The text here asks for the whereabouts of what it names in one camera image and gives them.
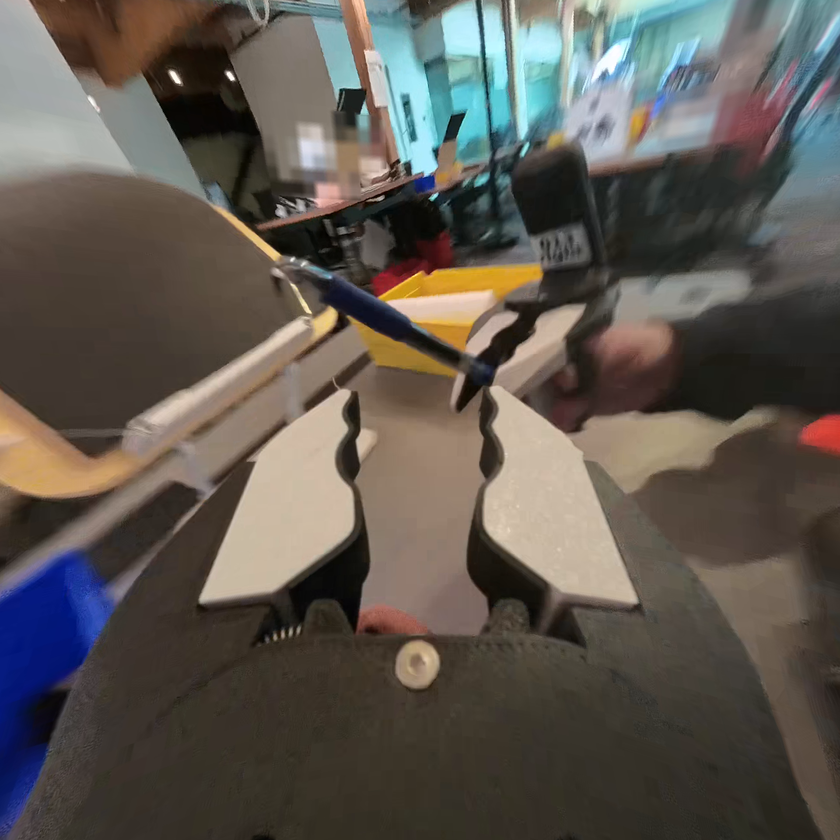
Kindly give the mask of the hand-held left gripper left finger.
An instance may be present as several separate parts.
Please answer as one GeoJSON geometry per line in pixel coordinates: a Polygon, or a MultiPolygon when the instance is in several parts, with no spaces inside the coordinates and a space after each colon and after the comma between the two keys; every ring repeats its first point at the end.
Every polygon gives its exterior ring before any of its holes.
{"type": "Polygon", "coordinates": [[[198,597],[204,608],[301,615],[333,599],[360,610],[369,539],[356,486],[360,399],[340,389],[257,454],[198,597]]]}

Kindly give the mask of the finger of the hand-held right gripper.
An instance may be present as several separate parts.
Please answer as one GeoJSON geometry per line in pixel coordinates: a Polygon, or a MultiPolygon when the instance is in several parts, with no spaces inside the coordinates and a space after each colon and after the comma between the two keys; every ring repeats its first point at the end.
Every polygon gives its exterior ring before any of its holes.
{"type": "MultiPolygon", "coordinates": [[[[469,354],[491,364],[495,378],[491,385],[497,386],[497,370],[512,357],[514,350],[530,335],[538,316],[546,312],[539,306],[505,306],[495,311],[467,342],[469,354]]],[[[449,409],[461,413],[484,389],[467,382],[464,374],[458,373],[449,397],[449,409]]]]}
{"type": "Polygon", "coordinates": [[[566,340],[581,320],[584,303],[540,314],[530,335],[497,370],[497,386],[519,399],[530,397],[566,365],[566,340]]]}

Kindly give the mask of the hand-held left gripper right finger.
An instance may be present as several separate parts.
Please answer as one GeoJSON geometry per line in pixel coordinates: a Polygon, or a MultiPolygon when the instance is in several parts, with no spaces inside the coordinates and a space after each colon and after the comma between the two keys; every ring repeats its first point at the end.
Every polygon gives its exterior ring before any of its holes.
{"type": "Polygon", "coordinates": [[[479,430],[482,483],[468,573],[489,608],[513,599],[529,615],[636,609],[639,596],[582,452],[495,385],[482,394],[479,430]]]}

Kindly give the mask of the yellow bin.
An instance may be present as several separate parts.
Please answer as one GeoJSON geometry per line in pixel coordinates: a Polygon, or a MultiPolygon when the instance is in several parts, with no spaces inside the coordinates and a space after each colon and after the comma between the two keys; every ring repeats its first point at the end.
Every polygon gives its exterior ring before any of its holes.
{"type": "MultiPolygon", "coordinates": [[[[386,292],[380,299],[390,301],[398,298],[491,290],[497,296],[497,303],[499,303],[515,289],[539,280],[541,274],[539,264],[534,262],[439,269],[430,274],[416,274],[410,277],[386,292]]],[[[360,332],[369,355],[377,366],[434,375],[455,375],[449,368],[426,355],[402,343],[387,339],[356,320],[353,320],[353,324],[360,332]]],[[[474,324],[475,322],[471,325],[444,322],[416,323],[419,327],[453,344],[460,350],[465,349],[474,324]]]]}

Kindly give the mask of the blue ballpoint pen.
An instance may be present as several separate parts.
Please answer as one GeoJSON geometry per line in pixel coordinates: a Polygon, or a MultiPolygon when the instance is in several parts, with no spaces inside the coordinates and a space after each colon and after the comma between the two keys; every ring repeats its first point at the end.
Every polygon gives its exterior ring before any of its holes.
{"type": "Polygon", "coordinates": [[[296,286],[300,280],[308,282],[325,306],[349,319],[355,319],[389,340],[426,355],[450,370],[464,374],[467,382],[472,385],[482,388],[494,381],[496,369],[491,364],[419,327],[389,303],[358,288],[332,270],[316,266],[305,259],[280,257],[270,273],[278,286],[296,286]]]}

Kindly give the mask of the person's left hand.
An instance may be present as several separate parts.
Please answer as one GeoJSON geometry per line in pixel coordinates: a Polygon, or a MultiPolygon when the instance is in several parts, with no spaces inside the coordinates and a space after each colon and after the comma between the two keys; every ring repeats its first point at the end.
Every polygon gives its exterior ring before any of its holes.
{"type": "Polygon", "coordinates": [[[389,605],[372,605],[360,610],[355,632],[373,636],[426,636],[429,628],[415,616],[389,605]]]}

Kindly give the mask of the white roll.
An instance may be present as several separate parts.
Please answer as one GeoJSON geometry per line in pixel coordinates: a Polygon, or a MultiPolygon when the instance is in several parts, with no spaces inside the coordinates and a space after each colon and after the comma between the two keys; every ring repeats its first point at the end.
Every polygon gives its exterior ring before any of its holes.
{"type": "Polygon", "coordinates": [[[471,325],[497,305],[497,296],[492,290],[473,290],[384,302],[417,324],[444,322],[471,325]]]}

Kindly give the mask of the white printed box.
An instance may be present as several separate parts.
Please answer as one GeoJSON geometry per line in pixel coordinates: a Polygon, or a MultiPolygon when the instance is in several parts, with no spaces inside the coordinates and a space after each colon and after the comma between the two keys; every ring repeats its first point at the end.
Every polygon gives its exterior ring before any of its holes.
{"type": "Polygon", "coordinates": [[[565,140],[580,145],[589,166],[623,157],[633,102],[633,90],[624,85],[589,87],[565,115],[565,140]]]}

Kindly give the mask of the red bin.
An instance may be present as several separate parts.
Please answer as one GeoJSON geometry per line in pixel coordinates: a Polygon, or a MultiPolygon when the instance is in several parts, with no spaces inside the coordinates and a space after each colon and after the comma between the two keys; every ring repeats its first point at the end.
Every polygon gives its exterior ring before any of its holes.
{"type": "Polygon", "coordinates": [[[408,256],[395,259],[373,277],[371,289],[378,298],[416,274],[451,268],[455,262],[453,240],[447,229],[431,238],[414,240],[408,250],[408,256]]]}

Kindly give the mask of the dark wooden desk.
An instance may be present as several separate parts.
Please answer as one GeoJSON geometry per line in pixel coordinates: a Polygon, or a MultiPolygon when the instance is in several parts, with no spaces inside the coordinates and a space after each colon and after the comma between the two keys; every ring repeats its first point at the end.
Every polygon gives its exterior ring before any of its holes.
{"type": "Polygon", "coordinates": [[[258,222],[255,232],[275,251],[287,256],[312,259],[320,265],[334,265],[364,223],[385,221],[399,208],[420,197],[416,184],[424,186],[425,173],[387,177],[355,192],[326,192],[312,198],[304,210],[293,210],[291,199],[275,198],[274,209],[287,205],[286,215],[258,222]]]}

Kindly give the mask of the large blue bin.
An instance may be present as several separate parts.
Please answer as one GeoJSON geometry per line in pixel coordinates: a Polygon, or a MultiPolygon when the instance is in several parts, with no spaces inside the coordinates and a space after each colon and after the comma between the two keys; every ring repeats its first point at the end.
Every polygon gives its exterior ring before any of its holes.
{"type": "Polygon", "coordinates": [[[49,560],[1,594],[1,837],[24,810],[64,705],[60,684],[90,653],[113,609],[88,556],[49,560]]]}

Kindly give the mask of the black board with wooden rim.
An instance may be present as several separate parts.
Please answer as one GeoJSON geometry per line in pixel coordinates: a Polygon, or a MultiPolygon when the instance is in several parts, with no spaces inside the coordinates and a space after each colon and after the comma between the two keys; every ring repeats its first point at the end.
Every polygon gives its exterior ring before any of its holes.
{"type": "Polygon", "coordinates": [[[236,218],[171,185],[84,171],[18,176],[1,195],[2,488],[112,490],[208,434],[324,339],[338,314],[236,218]],[[286,331],[244,396],[130,455],[132,420],[286,331]]]}

